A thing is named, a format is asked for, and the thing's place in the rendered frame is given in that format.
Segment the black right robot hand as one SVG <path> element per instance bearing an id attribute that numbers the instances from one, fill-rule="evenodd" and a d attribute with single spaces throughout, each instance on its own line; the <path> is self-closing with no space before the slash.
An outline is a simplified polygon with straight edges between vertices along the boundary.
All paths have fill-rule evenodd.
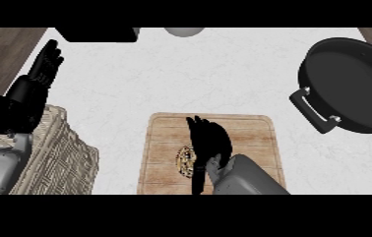
<path id="1" fill-rule="evenodd" d="M 202 119 L 199 116 L 188 117 L 186 121 L 191 132 L 192 147 L 196 153 L 192 176 L 192 194 L 199 195 L 204 192 L 208 160 L 220 155 L 220 167 L 225 168 L 230 161 L 233 145 L 230 136 L 222 125 L 211 122 L 208 119 Z"/>

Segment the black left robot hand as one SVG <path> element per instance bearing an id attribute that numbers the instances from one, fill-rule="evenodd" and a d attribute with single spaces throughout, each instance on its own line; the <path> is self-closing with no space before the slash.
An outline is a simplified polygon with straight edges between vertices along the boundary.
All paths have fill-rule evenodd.
<path id="1" fill-rule="evenodd" d="M 0 134 L 30 134 L 39 127 L 62 61 L 58 42 L 50 39 L 28 74 L 16 79 L 6 95 L 0 95 Z"/>

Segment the brown cupcake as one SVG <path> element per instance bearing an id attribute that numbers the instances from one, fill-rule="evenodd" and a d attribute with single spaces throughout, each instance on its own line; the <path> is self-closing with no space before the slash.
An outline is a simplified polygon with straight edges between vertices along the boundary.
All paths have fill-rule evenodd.
<path id="1" fill-rule="evenodd" d="M 196 161 L 196 154 L 194 147 L 186 145 L 176 154 L 176 167 L 183 177 L 191 178 L 194 176 L 194 163 Z"/>

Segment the wooden cutting board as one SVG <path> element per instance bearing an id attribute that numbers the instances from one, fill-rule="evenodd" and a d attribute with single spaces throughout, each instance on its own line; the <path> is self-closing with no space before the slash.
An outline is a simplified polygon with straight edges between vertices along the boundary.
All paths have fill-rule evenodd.
<path id="1" fill-rule="evenodd" d="M 186 118 L 192 113 L 154 113 L 149 117 L 139 172 L 139 195 L 191 195 L 192 180 L 177 170 L 176 155 L 191 144 Z M 272 120 L 263 115 L 204 114 L 232 139 L 232 153 L 247 155 L 287 187 Z"/>

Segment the black pot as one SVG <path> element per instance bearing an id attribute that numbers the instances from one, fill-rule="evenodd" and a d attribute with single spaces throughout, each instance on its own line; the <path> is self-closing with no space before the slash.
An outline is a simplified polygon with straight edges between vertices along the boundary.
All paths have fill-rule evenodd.
<path id="1" fill-rule="evenodd" d="M 372 134 L 372 44 L 332 37 L 310 48 L 289 100 L 325 134 L 335 127 Z"/>

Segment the pale wicker basket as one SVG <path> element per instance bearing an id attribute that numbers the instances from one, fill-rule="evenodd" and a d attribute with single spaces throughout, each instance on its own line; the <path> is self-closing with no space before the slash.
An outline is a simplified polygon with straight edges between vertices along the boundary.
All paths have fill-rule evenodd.
<path id="1" fill-rule="evenodd" d="M 9 195 L 90 195 L 99 150 L 78 138 L 67 110 L 47 105 L 33 133 L 33 153 Z"/>

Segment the black appliance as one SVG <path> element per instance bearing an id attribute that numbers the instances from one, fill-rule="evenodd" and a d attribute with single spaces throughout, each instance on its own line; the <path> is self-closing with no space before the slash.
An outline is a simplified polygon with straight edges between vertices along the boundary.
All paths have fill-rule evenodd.
<path id="1" fill-rule="evenodd" d="M 139 28 L 56 28 L 68 42 L 136 42 Z"/>

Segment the grey round object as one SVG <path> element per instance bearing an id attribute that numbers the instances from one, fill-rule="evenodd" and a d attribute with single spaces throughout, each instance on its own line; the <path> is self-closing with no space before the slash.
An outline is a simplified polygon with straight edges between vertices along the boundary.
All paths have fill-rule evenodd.
<path id="1" fill-rule="evenodd" d="M 167 28 L 167 32 L 177 37 L 191 37 L 196 35 L 204 29 L 202 28 Z"/>

